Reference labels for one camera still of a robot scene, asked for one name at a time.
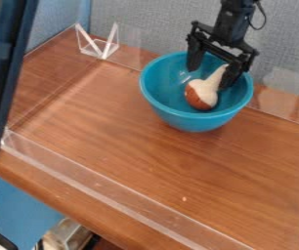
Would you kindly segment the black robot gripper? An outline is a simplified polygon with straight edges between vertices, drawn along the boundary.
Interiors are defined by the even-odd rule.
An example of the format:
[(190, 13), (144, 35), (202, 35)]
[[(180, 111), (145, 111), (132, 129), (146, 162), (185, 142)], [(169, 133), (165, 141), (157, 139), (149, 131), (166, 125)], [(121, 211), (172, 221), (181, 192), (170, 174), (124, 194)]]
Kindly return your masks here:
[(245, 70), (250, 69), (252, 63), (260, 52), (244, 41), (228, 42), (213, 34), (213, 27), (192, 21), (192, 29), (186, 35), (188, 56), (186, 67), (189, 71), (198, 69), (204, 54), (210, 53), (228, 62), (221, 66), (222, 74), (218, 89), (232, 87)]

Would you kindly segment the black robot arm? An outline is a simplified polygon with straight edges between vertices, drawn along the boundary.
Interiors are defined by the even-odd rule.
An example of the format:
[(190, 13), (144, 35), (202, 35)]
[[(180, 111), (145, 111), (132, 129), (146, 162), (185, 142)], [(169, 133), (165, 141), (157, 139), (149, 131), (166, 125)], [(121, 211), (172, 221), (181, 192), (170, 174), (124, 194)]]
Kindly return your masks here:
[(192, 30), (186, 35), (186, 68), (200, 68), (205, 53), (210, 53), (226, 62), (218, 88), (229, 88), (253, 64), (258, 50), (245, 41), (248, 28), (258, 0), (220, 0), (220, 10), (214, 25), (192, 21)]

